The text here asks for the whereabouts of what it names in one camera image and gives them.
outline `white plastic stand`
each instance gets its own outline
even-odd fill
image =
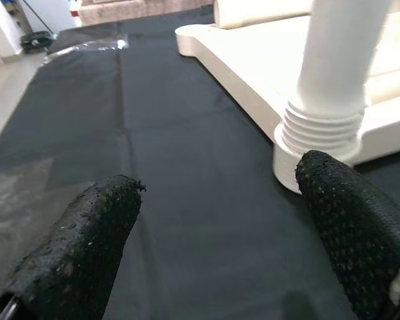
[[[304,1],[216,0],[216,25],[175,32],[180,54],[198,58],[274,142],[275,175],[299,192],[308,150],[349,165],[400,151],[400,51],[379,49],[370,69],[390,4],[316,0],[310,17]]]

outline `clear plastic sheet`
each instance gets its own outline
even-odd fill
[[[107,51],[107,50],[122,50],[129,47],[129,38],[127,34],[119,34],[114,37],[104,37],[84,43],[79,43],[68,48],[56,51],[47,55],[41,66],[48,65],[53,60],[56,60],[63,55],[68,55],[75,51]]]
[[[92,182],[50,188],[53,157],[0,169],[0,285]]]

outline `black fabric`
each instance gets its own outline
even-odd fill
[[[364,320],[392,319],[396,305],[389,288],[400,270],[400,208],[320,151],[304,154],[296,178],[354,312]]]
[[[39,70],[0,136],[0,276],[80,189],[121,173],[148,190],[104,320],[354,320],[302,198],[274,178],[272,143],[177,52],[177,27],[211,22],[198,9],[90,27],[130,48]],[[359,170],[400,204],[400,154]]]
[[[140,182],[118,175],[76,196],[0,287],[0,310],[15,296],[32,319],[102,318],[142,190]]]

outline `beige couch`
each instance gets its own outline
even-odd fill
[[[213,0],[83,0],[79,10],[83,25],[189,10]]]

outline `black textured grip pad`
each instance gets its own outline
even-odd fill
[[[396,307],[389,290],[400,270],[400,208],[326,153],[306,153],[296,178],[358,318],[392,318]]]
[[[0,295],[16,295],[37,319],[101,319],[141,206],[136,180],[119,175],[78,195]]]

